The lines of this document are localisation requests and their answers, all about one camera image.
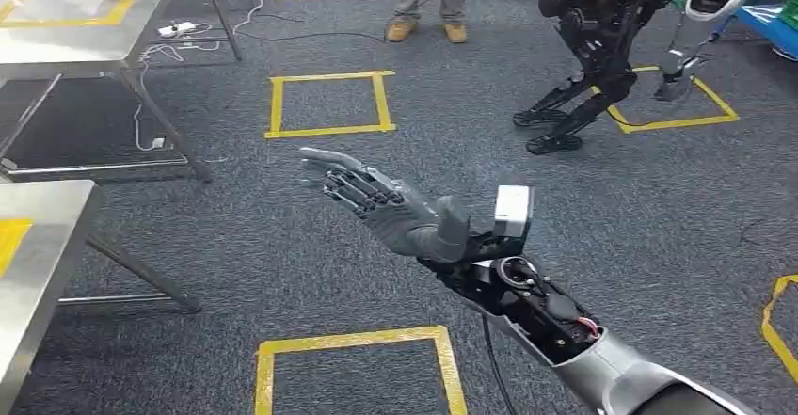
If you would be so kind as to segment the humanoid robot grey hand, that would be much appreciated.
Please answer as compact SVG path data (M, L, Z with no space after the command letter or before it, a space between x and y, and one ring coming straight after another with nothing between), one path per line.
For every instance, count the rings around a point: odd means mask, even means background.
M662 79L654 92L658 101L675 101L692 87L694 73L702 62L700 55L689 56L679 50L668 50L660 62Z

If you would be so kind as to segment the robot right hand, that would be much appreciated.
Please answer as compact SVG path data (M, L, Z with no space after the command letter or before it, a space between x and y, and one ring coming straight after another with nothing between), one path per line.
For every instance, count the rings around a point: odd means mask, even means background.
M428 202L402 179L341 152L299 149L304 168L321 177L313 183L346 207L390 251L439 263L454 263L466 254L471 218L458 199L443 196Z

